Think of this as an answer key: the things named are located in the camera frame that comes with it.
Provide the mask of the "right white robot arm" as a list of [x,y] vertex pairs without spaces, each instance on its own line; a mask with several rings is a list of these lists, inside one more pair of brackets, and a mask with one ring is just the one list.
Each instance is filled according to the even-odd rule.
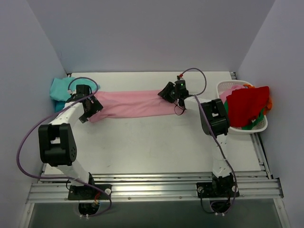
[[236,184],[235,171],[227,156],[227,140],[230,122],[221,99],[200,101],[198,95],[191,95],[186,88],[185,80],[168,84],[158,93],[163,100],[176,104],[186,110],[185,102],[198,104],[201,127],[212,142],[212,193],[222,196],[228,191],[228,184]]

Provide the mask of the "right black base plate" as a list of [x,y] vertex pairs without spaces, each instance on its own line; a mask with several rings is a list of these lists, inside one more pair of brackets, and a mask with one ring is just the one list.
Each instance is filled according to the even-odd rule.
[[198,182],[196,183],[197,196],[205,198],[228,198],[235,195],[235,182],[215,183]]

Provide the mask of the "white plastic basket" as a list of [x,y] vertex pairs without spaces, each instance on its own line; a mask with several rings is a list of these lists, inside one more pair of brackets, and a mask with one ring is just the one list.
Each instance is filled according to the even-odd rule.
[[[244,84],[250,84],[251,83],[247,82],[247,81],[242,81],[242,80],[226,80],[226,81],[221,81],[216,85],[216,93],[217,93],[217,97],[219,98],[219,95],[221,93],[223,93],[225,90],[230,89],[232,86],[238,85],[238,86],[242,86]],[[251,129],[247,129],[247,128],[243,128],[243,127],[230,127],[229,128],[229,132],[232,134],[254,134],[254,133],[260,133],[262,131],[264,131],[268,126],[268,120],[267,117],[265,115],[263,115],[263,118],[255,125],[253,126]]]

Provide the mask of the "green t shirt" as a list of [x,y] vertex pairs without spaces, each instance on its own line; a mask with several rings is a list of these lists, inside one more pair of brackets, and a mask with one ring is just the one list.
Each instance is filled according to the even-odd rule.
[[259,103],[227,100],[223,105],[232,127],[251,129],[263,118],[264,106]]

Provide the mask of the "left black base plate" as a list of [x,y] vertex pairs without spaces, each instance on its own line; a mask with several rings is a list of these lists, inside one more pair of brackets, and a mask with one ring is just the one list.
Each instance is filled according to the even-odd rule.
[[97,184],[95,186],[98,189],[83,186],[74,186],[69,187],[68,200],[107,200],[108,196],[112,194],[112,185],[111,184]]

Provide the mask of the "pink t shirt in basket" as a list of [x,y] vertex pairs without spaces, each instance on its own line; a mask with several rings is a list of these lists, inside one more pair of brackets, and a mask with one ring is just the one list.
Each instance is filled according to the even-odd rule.
[[238,86],[238,85],[234,85],[234,86],[232,86],[230,89],[227,89],[227,90],[225,90],[223,93],[221,93],[221,94],[219,95],[219,98],[221,99],[222,103],[225,103],[225,102],[226,102],[227,97],[228,97],[229,95],[231,95],[233,91],[238,90],[238,89],[241,89],[241,88],[243,88],[243,87],[242,87],[242,86]]

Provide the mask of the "orange t shirt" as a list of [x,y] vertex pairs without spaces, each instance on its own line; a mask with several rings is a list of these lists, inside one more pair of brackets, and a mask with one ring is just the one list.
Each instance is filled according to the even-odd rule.
[[[255,88],[254,86],[250,85],[250,84],[244,84],[243,85],[246,88]],[[273,107],[273,103],[272,103],[272,99],[271,97],[268,98],[267,103],[264,107],[264,111],[263,111],[263,115],[266,115]]]

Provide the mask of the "pink t shirt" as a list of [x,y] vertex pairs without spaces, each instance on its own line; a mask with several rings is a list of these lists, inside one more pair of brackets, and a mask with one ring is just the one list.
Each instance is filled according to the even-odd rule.
[[243,87],[242,87],[242,86],[238,86],[238,85],[234,85],[234,86],[232,86],[230,89],[227,89],[227,90],[225,90],[223,93],[221,93],[221,94],[219,95],[219,98],[221,99],[222,103],[225,103],[225,102],[226,102],[227,97],[228,97],[229,95],[231,95],[233,91],[238,90],[238,89],[241,89],[241,88],[243,88]]
[[103,92],[95,97],[103,109],[89,121],[94,123],[105,118],[140,118],[175,114],[175,104],[158,96],[160,90]]

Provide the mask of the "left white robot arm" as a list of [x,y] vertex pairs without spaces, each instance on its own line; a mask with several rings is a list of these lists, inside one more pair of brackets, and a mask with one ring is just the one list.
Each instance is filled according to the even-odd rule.
[[88,85],[77,85],[64,109],[49,124],[38,128],[40,159],[43,163],[60,170],[72,185],[79,186],[79,194],[91,199],[96,193],[92,175],[76,159],[77,147],[72,132],[77,121],[89,121],[103,106]]

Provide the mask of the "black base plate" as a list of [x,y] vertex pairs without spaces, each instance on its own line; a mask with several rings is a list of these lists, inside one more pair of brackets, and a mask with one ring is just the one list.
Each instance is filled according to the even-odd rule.
[[228,198],[235,195],[235,182],[215,183],[198,182],[196,183],[197,196],[205,198]]
[[74,186],[69,187],[68,200],[107,200],[108,196],[112,194],[112,185],[111,184],[97,184],[95,186],[98,189],[83,186]]

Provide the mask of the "teal t shirt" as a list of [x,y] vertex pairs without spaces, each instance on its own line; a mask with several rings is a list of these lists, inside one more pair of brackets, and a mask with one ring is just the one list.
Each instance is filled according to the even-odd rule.
[[95,82],[90,79],[74,77],[54,78],[49,95],[51,100],[54,101],[55,112],[64,109],[65,102],[71,97],[68,90],[75,91],[77,85],[88,85],[91,87],[92,92],[94,92],[97,87],[100,88],[100,85],[96,86]]

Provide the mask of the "red t shirt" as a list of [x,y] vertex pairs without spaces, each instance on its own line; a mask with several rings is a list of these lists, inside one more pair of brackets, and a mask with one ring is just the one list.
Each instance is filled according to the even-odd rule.
[[251,130],[272,108],[270,89],[268,86],[263,86],[234,90],[227,96],[224,107],[231,127]]

